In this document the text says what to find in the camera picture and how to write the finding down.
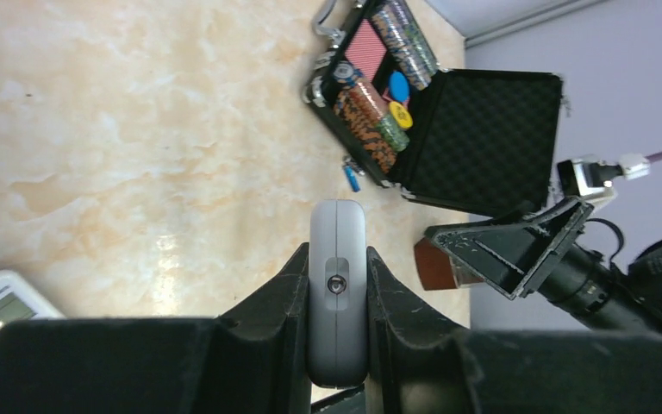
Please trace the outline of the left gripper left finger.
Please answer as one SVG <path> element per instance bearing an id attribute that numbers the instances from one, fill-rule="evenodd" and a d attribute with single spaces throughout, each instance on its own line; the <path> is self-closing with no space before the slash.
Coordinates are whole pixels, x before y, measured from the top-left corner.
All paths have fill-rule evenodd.
<path id="1" fill-rule="evenodd" d="M 0 330 L 0 413 L 307 413 L 307 244 L 218 317 Z"/>

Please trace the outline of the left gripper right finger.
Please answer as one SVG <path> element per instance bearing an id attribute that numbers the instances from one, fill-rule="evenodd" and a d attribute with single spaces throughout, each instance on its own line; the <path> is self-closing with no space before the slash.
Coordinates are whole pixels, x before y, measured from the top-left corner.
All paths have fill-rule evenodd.
<path id="1" fill-rule="evenodd" d="M 662 336 L 470 330 L 367 254 L 370 413 L 662 413 Z"/>

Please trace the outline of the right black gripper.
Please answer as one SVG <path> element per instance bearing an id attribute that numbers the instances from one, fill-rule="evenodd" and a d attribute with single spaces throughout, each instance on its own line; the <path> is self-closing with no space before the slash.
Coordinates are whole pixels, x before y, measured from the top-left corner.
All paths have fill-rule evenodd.
<path id="1" fill-rule="evenodd" d="M 594 206 L 568 197 L 534 215 L 430 226 L 425 237 L 458 275 L 513 300 L 536 292 L 571 251 Z"/>

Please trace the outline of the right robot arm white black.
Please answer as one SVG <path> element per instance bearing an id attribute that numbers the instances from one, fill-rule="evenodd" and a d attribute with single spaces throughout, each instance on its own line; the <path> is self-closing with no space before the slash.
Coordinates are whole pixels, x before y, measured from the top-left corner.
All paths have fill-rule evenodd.
<path id="1" fill-rule="evenodd" d="M 662 335 L 662 239 L 622 271 L 612 257 L 577 242 L 593 210 L 566 197 L 542 212 L 435 225 L 424 235 L 455 271 L 509 300 L 537 292 L 590 329 Z"/>

